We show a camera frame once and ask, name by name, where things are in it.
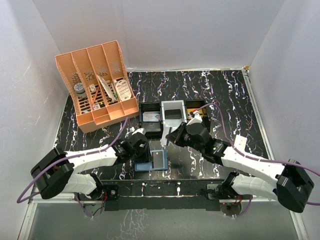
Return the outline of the blue leather card holder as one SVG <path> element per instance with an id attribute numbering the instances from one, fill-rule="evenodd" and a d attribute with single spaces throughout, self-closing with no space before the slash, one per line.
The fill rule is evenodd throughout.
<path id="1" fill-rule="evenodd" d="M 150 162 L 144 162 L 144 163 L 137 163 L 134 166 L 134 170 L 136 172 L 147 172 L 147 171 L 164 171 L 168 169 L 168 154 L 165 149 L 162 150 L 151 150 L 150 154 L 152 157 L 152 152 L 154 151 L 163 151 L 163 160 L 164 160 L 164 168 L 160 169 L 153 169 L 153 160 Z"/>

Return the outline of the black VIP credit card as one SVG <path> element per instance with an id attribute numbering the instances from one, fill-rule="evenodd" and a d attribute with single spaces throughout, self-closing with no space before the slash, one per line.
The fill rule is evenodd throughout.
<path id="1" fill-rule="evenodd" d="M 153 169 L 163 169 L 164 168 L 164 154 L 162 150 L 153 151 L 152 152 L 153 158 Z"/>

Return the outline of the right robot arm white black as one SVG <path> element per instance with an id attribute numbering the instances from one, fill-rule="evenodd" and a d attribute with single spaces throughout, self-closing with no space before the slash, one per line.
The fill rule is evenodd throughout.
<path id="1" fill-rule="evenodd" d="M 166 139 L 179 147 L 190 147 L 212 164 L 237 169 L 222 184 L 207 186 L 202 192 L 213 199 L 251 195 L 278 201 L 283 207 L 302 213 L 314 183 L 299 162 L 277 163 L 259 159 L 214 138 L 201 122 L 181 123 Z"/>

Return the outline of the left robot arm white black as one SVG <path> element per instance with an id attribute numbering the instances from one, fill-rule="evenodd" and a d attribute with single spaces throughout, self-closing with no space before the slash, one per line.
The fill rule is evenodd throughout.
<path id="1" fill-rule="evenodd" d="M 30 171 L 41 198 L 48 200 L 60 193 L 79 193 L 90 199 L 101 197 L 103 184 L 95 174 L 84 171 L 128 161 L 144 162 L 152 157 L 145 129 L 131 131 L 128 139 L 117 140 L 113 145 L 82 151 L 53 148 Z"/>

